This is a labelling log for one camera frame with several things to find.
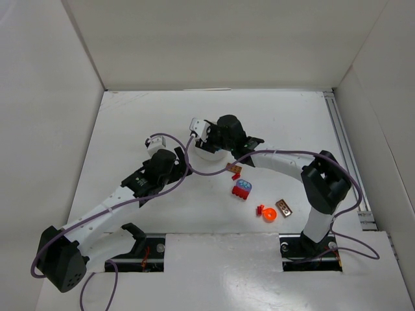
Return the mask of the purple printed lego brick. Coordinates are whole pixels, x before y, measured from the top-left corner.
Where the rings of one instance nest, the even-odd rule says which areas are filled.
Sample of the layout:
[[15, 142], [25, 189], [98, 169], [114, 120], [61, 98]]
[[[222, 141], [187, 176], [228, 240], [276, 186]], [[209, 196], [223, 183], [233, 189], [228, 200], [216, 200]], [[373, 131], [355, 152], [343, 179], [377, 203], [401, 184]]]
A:
[[246, 192], [250, 192], [252, 190], [252, 184], [244, 179], [238, 179], [235, 186]]

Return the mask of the white round divided container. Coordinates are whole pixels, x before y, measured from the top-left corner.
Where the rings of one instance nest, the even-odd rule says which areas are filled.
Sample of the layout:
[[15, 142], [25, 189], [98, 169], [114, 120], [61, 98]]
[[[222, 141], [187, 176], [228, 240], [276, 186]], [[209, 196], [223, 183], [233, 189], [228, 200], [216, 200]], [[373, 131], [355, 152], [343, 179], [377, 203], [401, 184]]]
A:
[[213, 153], [204, 150], [200, 147], [200, 141], [197, 141], [195, 144], [195, 152], [198, 157], [206, 161], [220, 161], [224, 159], [228, 154], [228, 152], [225, 150], [219, 150]]

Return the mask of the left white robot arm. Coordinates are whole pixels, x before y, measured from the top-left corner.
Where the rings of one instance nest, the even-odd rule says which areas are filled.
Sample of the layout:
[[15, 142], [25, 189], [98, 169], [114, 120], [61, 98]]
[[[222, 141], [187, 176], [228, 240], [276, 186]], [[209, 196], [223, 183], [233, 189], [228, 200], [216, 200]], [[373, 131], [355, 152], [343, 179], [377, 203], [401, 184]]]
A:
[[102, 203], [78, 220], [43, 231], [30, 272], [46, 278], [61, 293], [72, 290], [94, 265], [124, 253], [139, 253], [146, 234], [127, 216], [148, 201], [176, 188], [190, 172], [185, 149], [159, 149], [142, 167], [122, 180]]

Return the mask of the red lego brick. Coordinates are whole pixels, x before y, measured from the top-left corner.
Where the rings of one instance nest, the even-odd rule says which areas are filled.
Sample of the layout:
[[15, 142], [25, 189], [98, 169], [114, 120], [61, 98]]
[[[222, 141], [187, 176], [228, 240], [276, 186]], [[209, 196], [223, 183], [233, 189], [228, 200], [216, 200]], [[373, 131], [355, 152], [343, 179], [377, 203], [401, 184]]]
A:
[[247, 200], [249, 194], [251, 192], [251, 188], [243, 188], [243, 187], [239, 187], [239, 186], [234, 186], [232, 188], [231, 193], [235, 196], [237, 196], [238, 198], [241, 198], [243, 200]]

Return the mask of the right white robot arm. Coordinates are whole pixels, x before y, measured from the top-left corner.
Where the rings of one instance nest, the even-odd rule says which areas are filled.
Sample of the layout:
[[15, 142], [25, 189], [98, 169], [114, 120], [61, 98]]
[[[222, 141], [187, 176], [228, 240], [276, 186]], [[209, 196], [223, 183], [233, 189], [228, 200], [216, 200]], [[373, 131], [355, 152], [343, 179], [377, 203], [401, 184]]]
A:
[[216, 123], [197, 124], [202, 127], [196, 131], [198, 148], [212, 154], [225, 150], [245, 165], [273, 170], [302, 183], [311, 210], [300, 234], [300, 247], [306, 257], [323, 251], [334, 213], [351, 188], [349, 177], [339, 169], [332, 153], [323, 150], [314, 156], [277, 150], [263, 139], [246, 135], [234, 115], [222, 116]]

